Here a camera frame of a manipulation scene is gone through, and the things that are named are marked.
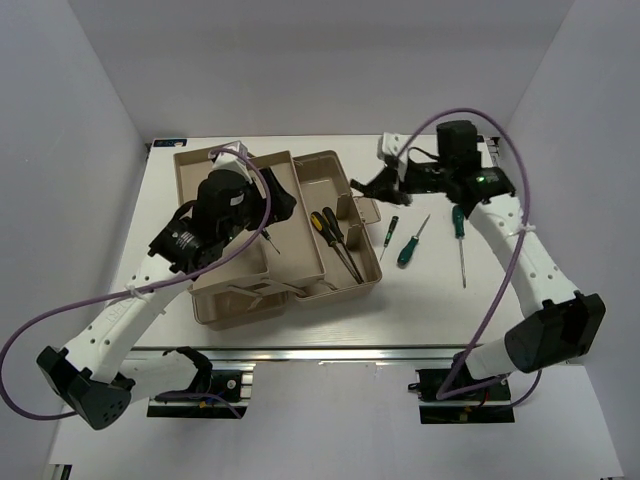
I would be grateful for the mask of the yellow black handle file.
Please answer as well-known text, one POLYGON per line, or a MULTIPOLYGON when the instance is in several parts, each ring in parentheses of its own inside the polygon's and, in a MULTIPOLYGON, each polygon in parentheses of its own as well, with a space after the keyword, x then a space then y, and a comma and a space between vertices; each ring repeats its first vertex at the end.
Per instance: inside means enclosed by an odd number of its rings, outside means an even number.
POLYGON ((344 266, 349 271, 349 273, 354 278, 354 280, 357 283, 360 283, 359 277, 357 276, 355 270, 352 268, 352 266, 350 265, 349 261, 343 255, 343 253, 340 251, 340 248, 338 247, 337 238, 335 237, 335 235, 330 230, 329 223, 324 218, 324 216, 321 213, 319 213, 318 211, 313 211, 311 213, 311 215, 310 215, 310 220, 311 220, 311 224, 313 225, 315 230, 325 240, 327 245, 334 250, 334 252, 338 256, 338 258, 344 264, 344 266))

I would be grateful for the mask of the yellow black long screwdriver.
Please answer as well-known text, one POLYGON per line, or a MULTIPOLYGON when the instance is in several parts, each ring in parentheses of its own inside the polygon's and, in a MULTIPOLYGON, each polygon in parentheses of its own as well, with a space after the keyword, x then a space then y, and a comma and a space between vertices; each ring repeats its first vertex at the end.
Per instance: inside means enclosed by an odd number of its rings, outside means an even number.
POLYGON ((328 226, 329 226, 329 230, 331 231, 331 233, 333 234, 334 238, 337 240, 337 242, 342 246, 344 253, 346 254, 347 259, 349 260, 351 267, 354 271, 354 274, 357 278, 357 281, 362 284, 364 282, 364 278, 361 275, 361 272, 353 258, 353 256, 351 255, 347 244, 346 244, 346 239, 345 239, 345 235, 343 234, 337 216, 334 212, 334 210, 328 206, 324 207, 322 209, 322 215, 324 217, 324 219, 326 220, 328 226))

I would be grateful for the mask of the beige cantilever toolbox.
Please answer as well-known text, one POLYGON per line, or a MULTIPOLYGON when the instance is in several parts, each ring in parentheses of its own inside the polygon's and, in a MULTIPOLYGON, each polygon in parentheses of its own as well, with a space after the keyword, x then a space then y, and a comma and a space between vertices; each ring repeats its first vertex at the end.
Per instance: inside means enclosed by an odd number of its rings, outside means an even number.
POLYGON ((189 289, 196 321, 223 330, 279 316, 292 303, 315 308, 370 293, 382 271, 366 227, 381 215, 374 201, 352 193, 338 154, 327 150, 294 157, 282 151, 253 163, 271 168, 297 200, 289 220, 267 229, 281 254, 259 238, 229 263, 200 277, 189 289), (362 284, 310 223, 310 214, 326 206, 337 216, 362 284))

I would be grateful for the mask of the green handle long screwdriver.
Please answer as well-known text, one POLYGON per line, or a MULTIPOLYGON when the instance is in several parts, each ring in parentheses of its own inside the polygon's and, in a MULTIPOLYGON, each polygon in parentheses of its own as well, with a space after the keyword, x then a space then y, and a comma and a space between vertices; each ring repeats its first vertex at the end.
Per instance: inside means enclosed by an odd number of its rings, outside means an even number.
POLYGON ((455 238, 458 242, 462 286, 464 289, 466 289, 467 277, 466 277, 466 265, 465 265, 465 257, 464 257, 465 216, 462 208, 459 205, 453 206, 451 215, 452 215, 452 223, 454 227, 455 238))

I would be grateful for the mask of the large green handle screwdriver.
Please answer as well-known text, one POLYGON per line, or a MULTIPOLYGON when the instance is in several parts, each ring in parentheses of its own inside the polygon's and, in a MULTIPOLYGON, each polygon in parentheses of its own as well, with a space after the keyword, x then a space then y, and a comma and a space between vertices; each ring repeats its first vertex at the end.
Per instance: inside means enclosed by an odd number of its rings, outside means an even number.
POLYGON ((396 265, 401 268, 404 269, 408 266, 408 264, 410 263, 414 251, 419 243, 419 239, 420 236, 424 230, 424 228, 426 227, 427 223, 430 220, 431 215, 428 215, 424 221, 422 222, 420 228, 417 230, 417 232, 411 236, 411 238, 408 240, 408 242, 406 243, 406 245, 401 249, 401 251, 398 254, 397 260, 396 260, 396 265))

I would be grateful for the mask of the small black green precision screwdriver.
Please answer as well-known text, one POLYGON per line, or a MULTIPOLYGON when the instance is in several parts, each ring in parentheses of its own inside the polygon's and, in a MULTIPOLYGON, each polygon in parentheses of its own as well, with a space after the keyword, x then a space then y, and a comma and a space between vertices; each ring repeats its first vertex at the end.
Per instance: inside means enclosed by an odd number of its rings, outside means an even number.
POLYGON ((263 229, 261 231, 261 235, 263 236, 263 238, 273 247, 273 249, 276 251, 277 254, 281 254, 280 250, 276 247, 271 235, 269 234, 269 232, 267 231, 267 229, 263 229))

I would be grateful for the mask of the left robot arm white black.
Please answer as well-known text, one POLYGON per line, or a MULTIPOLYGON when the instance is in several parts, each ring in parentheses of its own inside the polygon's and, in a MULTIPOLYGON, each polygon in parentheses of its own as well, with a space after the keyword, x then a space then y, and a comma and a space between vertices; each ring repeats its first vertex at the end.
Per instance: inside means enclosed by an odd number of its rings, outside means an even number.
POLYGON ((45 348, 36 363, 49 385, 89 426, 102 430, 133 402, 211 393, 210 361, 191 347, 168 350, 144 366, 124 367, 131 348, 164 309, 218 261, 243 231, 288 220, 297 201, 270 168, 260 171, 263 197, 253 180, 214 169, 195 199, 180 206, 149 245, 127 297, 113 301, 62 348, 45 348))

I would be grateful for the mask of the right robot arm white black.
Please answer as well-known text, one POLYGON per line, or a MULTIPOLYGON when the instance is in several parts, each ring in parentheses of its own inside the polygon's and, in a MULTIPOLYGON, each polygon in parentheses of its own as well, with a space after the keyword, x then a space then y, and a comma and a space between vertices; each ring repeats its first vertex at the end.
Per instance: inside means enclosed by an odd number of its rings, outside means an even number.
POLYGON ((382 134, 378 157, 383 169, 370 182, 352 181, 351 186, 366 198, 395 205, 408 205, 418 194, 444 194, 503 267, 503 285, 514 289, 522 321, 485 344, 476 332, 436 393, 439 400, 472 399, 513 372, 538 372, 586 355, 606 308, 598 294, 581 293, 561 272, 529 222, 524 195, 506 173, 484 165, 475 125, 443 122, 436 136, 436 155, 418 163, 409 158, 411 137, 382 134))

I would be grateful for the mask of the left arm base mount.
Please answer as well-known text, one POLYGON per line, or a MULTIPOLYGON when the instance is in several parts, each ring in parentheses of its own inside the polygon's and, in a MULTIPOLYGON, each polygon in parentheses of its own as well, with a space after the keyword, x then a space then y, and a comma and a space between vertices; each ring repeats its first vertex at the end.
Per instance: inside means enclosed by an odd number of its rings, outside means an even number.
POLYGON ((209 376, 207 396, 189 396, 148 402, 148 418, 165 419, 241 419, 248 408, 253 385, 249 367, 214 369, 209 376))

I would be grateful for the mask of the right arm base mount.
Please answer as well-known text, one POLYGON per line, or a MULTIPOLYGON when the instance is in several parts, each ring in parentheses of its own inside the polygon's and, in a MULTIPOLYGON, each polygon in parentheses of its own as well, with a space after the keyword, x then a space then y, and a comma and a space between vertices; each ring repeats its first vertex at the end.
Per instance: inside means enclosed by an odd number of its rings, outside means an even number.
POLYGON ((420 369, 407 390, 416 394, 423 425, 481 425, 515 422, 511 390, 506 380, 484 389, 437 400, 436 393, 447 369, 420 369))

